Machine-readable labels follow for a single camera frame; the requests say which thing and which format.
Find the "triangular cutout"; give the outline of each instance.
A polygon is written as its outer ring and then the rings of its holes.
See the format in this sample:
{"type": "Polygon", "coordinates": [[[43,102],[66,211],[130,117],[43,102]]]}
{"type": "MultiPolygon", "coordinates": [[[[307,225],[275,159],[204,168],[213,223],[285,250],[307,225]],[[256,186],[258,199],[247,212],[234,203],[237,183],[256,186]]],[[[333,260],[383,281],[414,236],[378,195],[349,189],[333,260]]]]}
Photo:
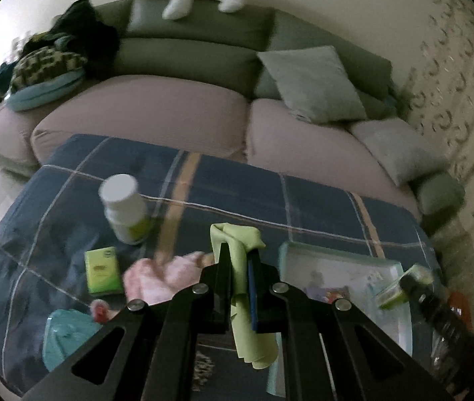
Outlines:
{"type": "Polygon", "coordinates": [[[102,384],[124,337],[124,329],[117,327],[89,351],[73,367],[72,373],[93,384],[102,384]]]}
{"type": "Polygon", "coordinates": [[[358,337],[370,371],[376,381],[387,380],[404,370],[403,364],[363,326],[357,325],[355,327],[355,334],[358,337]]]}

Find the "green box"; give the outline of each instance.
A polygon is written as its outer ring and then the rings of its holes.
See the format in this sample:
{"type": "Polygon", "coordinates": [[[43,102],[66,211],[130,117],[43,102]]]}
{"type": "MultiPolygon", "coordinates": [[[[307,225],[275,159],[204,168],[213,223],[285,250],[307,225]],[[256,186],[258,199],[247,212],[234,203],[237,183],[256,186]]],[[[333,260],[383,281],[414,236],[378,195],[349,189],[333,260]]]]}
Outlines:
{"type": "Polygon", "coordinates": [[[85,252],[88,292],[93,296],[124,292],[114,247],[85,252]]]}

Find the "metal screw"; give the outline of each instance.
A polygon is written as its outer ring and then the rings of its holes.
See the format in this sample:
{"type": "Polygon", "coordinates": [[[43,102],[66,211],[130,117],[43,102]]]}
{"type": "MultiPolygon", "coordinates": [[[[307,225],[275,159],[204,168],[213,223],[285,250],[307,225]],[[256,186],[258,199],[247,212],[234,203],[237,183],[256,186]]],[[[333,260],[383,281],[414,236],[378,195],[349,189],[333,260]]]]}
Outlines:
{"type": "Polygon", "coordinates": [[[284,282],[274,283],[274,284],[272,285],[272,290],[273,290],[276,294],[285,294],[285,293],[289,290],[289,285],[287,285],[287,284],[284,283],[284,282]]]}
{"type": "Polygon", "coordinates": [[[192,287],[192,292],[194,294],[198,294],[199,296],[202,294],[205,294],[209,291],[209,286],[207,286],[205,283],[197,283],[192,287]]]}
{"type": "Polygon", "coordinates": [[[131,311],[131,312],[140,312],[142,309],[144,309],[145,307],[145,302],[143,300],[140,300],[139,298],[136,298],[134,300],[131,300],[128,304],[127,304],[127,308],[131,311]]]}
{"type": "Polygon", "coordinates": [[[335,307],[337,310],[342,310],[345,312],[346,310],[350,310],[352,308],[352,303],[345,298],[340,298],[339,300],[335,301],[335,307]]]}

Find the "white plastic bottle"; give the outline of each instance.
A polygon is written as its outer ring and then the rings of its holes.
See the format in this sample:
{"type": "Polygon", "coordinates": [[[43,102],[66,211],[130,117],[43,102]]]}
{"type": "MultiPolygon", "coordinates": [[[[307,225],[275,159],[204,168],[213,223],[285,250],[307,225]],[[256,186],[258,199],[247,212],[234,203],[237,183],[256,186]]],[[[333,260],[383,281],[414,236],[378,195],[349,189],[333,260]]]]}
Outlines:
{"type": "Polygon", "coordinates": [[[150,221],[146,203],[138,193],[139,184],[131,175],[114,175],[100,186],[100,198],[116,238],[139,244],[148,235],[150,221]]]}

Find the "white bottle cap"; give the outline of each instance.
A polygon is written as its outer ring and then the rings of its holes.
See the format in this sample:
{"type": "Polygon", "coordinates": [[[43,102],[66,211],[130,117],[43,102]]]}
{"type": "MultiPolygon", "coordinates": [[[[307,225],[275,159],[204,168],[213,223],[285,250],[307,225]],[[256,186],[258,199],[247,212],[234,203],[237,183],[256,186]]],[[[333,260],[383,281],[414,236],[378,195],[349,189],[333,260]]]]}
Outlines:
{"type": "Polygon", "coordinates": [[[114,175],[100,185],[100,198],[105,207],[111,210],[128,209],[137,202],[137,180],[131,175],[114,175]]]}

